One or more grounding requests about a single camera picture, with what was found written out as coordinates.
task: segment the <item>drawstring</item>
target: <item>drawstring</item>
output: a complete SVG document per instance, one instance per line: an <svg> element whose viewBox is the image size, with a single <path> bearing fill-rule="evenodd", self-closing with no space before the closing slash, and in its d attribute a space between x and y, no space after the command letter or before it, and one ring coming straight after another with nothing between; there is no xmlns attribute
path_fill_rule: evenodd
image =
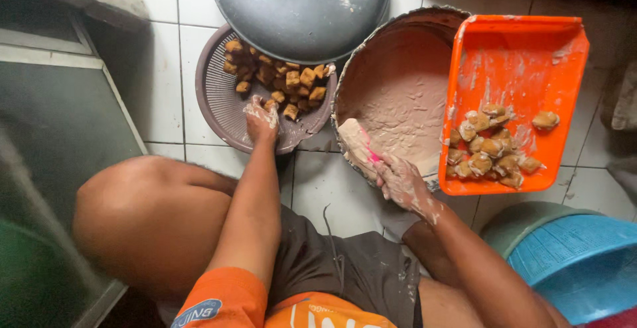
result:
<svg viewBox="0 0 637 328"><path fill-rule="evenodd" d="M332 230L329 229L329 223L327 223L327 217L325 212L330 204L327 204L323 209L323 219L325 220L325 226L327 226L327 234L329 235L329 242L332 244L332 255L334 256L334 265L336 265L336 272L338 273L338 279L341 282L340 298L343 298L343 290L345 289L345 256L336 255L336 246L334 245L334 238L332 238Z"/></svg>

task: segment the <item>orange tray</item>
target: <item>orange tray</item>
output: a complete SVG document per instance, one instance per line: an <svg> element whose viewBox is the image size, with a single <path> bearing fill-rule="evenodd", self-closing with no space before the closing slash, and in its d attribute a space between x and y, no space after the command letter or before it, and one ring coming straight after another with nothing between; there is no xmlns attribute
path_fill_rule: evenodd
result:
<svg viewBox="0 0 637 328"><path fill-rule="evenodd" d="M582 19L474 15L460 26L454 41L449 73L443 138L449 142L468 111L488 103L503 104L515 113L505 125L523 142L521 151L546 169L524 175L519 190L483 179L447 179L448 145L442 145L438 166L440 187L450 195L504 194L547 189L557 177L564 143L589 51ZM559 115L550 131L535 129L539 111ZM481 136L489 136L482 131ZM460 149L466 150L465 143Z"/></svg>

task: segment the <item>blue plastic basket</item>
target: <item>blue plastic basket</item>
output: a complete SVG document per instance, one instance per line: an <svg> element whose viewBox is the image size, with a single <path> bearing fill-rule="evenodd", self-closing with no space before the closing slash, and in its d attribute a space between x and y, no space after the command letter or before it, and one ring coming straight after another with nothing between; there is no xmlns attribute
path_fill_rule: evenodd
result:
<svg viewBox="0 0 637 328"><path fill-rule="evenodd" d="M548 222L507 262L571 324L637 305L637 225L587 214Z"/></svg>

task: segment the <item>leg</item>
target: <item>leg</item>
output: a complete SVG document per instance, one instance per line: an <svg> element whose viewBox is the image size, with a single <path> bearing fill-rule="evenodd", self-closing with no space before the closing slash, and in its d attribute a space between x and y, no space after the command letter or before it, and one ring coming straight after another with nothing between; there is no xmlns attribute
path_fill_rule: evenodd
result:
<svg viewBox="0 0 637 328"><path fill-rule="evenodd" d="M460 288L455 268L426 222L411 226L402 240L436 280L422 278L418 284L424 326L484 327Z"/></svg>
<svg viewBox="0 0 637 328"><path fill-rule="evenodd" d="M181 300L212 258L231 186L195 165L129 159L78 190L73 235L107 274L153 299Z"/></svg>

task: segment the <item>hand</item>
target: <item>hand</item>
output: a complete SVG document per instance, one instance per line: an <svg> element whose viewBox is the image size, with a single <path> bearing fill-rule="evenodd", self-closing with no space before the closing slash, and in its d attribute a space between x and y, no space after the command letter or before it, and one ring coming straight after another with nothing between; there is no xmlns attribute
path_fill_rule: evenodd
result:
<svg viewBox="0 0 637 328"><path fill-rule="evenodd" d="M392 199L403 209L418 212L422 216L428 213L434 198L418 168L394 155L383 153L380 158L381 161L374 163L374 169L378 173L376 185L382 189L385 200Z"/></svg>
<svg viewBox="0 0 637 328"><path fill-rule="evenodd" d="M248 136L257 145L262 142L274 145L278 135L278 104L274 104L267 112L261 106L261 97L253 95L244 112L248 122Z"/></svg>

